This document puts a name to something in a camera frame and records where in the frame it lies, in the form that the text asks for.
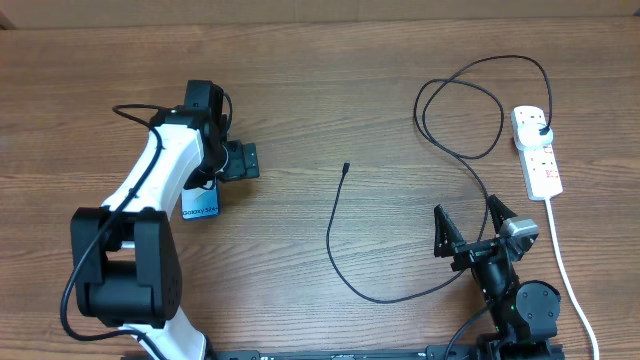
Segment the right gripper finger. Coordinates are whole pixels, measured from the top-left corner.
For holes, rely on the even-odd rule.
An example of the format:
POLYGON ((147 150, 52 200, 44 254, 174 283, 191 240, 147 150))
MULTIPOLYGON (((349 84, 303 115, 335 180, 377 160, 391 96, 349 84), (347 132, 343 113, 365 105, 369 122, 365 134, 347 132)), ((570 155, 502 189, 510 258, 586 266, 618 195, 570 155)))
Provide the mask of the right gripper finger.
POLYGON ((466 244, 462 234, 441 205, 434 208, 435 240, 434 256, 451 257, 466 244))
POLYGON ((507 219, 517 216, 517 214, 509 209, 495 194, 488 197, 487 205, 495 233, 500 231, 502 225, 507 219))

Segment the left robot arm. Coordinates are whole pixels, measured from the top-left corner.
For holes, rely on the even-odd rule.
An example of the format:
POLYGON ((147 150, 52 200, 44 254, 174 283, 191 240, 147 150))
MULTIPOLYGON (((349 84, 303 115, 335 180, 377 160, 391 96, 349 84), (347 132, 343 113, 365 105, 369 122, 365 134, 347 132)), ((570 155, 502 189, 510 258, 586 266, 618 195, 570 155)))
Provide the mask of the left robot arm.
POLYGON ((127 178, 70 221, 61 326, 84 342, 130 336, 151 359, 213 359, 208 336, 181 307, 171 213, 180 206, 186 219, 218 215, 220 183, 259 177, 257 149, 229 139, 232 102, 210 80, 188 81, 179 105, 150 109, 148 141, 127 178))

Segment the Samsung Galaxy smartphone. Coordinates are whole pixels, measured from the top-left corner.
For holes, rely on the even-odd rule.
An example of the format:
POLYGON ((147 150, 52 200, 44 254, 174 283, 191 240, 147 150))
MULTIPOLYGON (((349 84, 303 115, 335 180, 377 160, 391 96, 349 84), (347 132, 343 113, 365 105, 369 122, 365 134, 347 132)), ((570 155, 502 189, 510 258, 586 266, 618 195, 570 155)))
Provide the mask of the Samsung Galaxy smartphone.
POLYGON ((220 212, 219 191, 216 180, 181 193, 181 214, 184 220, 216 217, 220 212))

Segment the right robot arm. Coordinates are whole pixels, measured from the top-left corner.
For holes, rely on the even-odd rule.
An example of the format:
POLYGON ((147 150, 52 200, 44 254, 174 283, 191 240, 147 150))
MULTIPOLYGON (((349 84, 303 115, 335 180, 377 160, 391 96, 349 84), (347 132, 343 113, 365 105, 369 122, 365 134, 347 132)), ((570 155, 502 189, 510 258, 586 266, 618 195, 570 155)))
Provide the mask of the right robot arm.
POLYGON ((485 307, 472 316, 445 346, 429 346, 429 359, 562 359, 557 335, 561 295, 538 280, 522 282, 514 264, 535 244, 539 227, 517 215, 496 196, 488 198, 495 234, 468 243, 440 205, 434 208, 434 255, 452 259, 455 272, 470 270, 481 290, 485 307), (473 345, 459 345, 461 335, 484 314, 490 314, 493 333, 481 334, 473 345))

